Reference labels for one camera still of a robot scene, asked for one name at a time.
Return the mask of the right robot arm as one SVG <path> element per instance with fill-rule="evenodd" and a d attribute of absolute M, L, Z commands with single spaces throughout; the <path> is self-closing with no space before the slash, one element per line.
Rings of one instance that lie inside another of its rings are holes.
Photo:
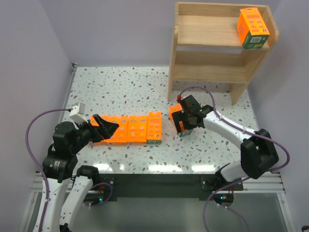
<path fill-rule="evenodd" d="M 192 131 L 195 128 L 208 129 L 223 136 L 240 150 L 238 161 L 219 168 L 207 181 L 213 190 L 243 177 L 258 179 L 279 161 L 278 153 L 267 130 L 254 131 L 243 128 L 216 112 L 212 106 L 201 106 L 192 95 L 184 98 L 178 96 L 177 102 L 181 108 L 172 113 L 171 117 L 178 132 Z"/>

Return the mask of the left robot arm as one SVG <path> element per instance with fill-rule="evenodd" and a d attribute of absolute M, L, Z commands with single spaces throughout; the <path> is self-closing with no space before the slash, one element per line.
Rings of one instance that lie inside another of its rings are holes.
<path fill-rule="evenodd" d="M 71 114 L 72 122 L 55 126 L 53 143 L 39 164 L 31 149 L 28 152 L 42 175 L 42 198 L 34 226 L 35 232 L 70 232 L 77 211 L 88 192 L 101 186 L 113 187 L 101 181 L 98 168 L 83 165 L 73 175 L 77 154 L 89 143 L 110 139 L 119 124 L 102 119 L 98 114 L 92 125 L 83 115 Z"/>

